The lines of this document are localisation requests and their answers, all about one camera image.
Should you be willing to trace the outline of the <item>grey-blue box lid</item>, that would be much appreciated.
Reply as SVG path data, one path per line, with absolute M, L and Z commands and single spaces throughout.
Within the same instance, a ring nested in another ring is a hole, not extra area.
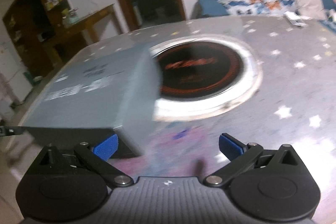
M 154 130 L 161 74 L 147 46 L 69 65 L 31 106 L 22 126 L 39 145 L 92 147 L 116 134 L 132 155 Z

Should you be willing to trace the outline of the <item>grey star-pattern table mat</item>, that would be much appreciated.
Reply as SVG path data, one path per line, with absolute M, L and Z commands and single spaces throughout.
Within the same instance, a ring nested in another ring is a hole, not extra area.
M 15 190 L 23 222 L 335 223 L 335 33 L 316 20 L 306 23 L 300 28 L 266 16 L 194 19 L 80 50 L 49 83 L 74 63 L 205 34 L 247 43 L 258 56 L 262 83 L 249 100 L 211 118 L 164 122 L 153 115 L 143 155 L 118 144 L 107 160 L 133 179 L 131 186 L 107 186 L 80 166 L 74 147 L 39 145 L 24 128 L 35 154 Z M 264 151 L 228 186 L 205 186 L 207 176 L 230 162 L 219 150 L 222 133 Z

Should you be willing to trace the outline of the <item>black round induction cooktop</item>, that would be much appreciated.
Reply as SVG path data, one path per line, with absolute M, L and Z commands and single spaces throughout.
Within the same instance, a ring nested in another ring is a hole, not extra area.
M 157 121 L 193 121 L 224 114 L 261 86 L 262 67 L 253 49 L 225 35 L 190 35 L 150 48 L 162 73 Z

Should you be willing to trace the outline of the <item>wooden shelf with jars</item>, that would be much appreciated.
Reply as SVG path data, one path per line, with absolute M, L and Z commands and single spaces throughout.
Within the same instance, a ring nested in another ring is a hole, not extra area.
M 45 77 L 54 68 L 44 45 L 64 30 L 68 0 L 15 0 L 3 22 L 24 66 L 32 77 Z

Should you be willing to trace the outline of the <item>wooden side table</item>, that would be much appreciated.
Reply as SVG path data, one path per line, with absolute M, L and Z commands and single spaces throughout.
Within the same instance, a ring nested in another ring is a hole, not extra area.
M 57 51 L 54 49 L 54 46 L 68 42 L 72 36 L 75 36 L 84 30 L 87 30 L 92 42 L 99 42 L 100 39 L 94 29 L 94 25 L 108 16 L 111 18 L 118 35 L 123 34 L 120 21 L 118 20 L 117 14 L 114 10 L 114 4 L 106 6 L 92 14 L 86 15 L 80 18 L 80 20 L 76 23 L 71 24 L 69 27 L 65 27 L 59 34 L 56 34 L 51 40 L 43 44 L 43 48 L 47 52 L 53 66 L 63 66 L 63 62 Z

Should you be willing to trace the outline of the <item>remote control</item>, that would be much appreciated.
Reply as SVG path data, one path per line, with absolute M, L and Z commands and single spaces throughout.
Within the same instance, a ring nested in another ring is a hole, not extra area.
M 308 16 L 302 16 L 302 15 L 298 15 L 295 12 L 291 12 L 291 11 L 286 11 L 284 12 L 284 18 L 292 25 L 295 27 L 306 27 L 307 20 L 311 20 L 311 17 Z

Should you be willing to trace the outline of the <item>grey pillow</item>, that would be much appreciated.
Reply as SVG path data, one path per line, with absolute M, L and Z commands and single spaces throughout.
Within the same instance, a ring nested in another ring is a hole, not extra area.
M 319 20 L 326 19 L 322 0 L 296 0 L 296 2 L 300 15 Z

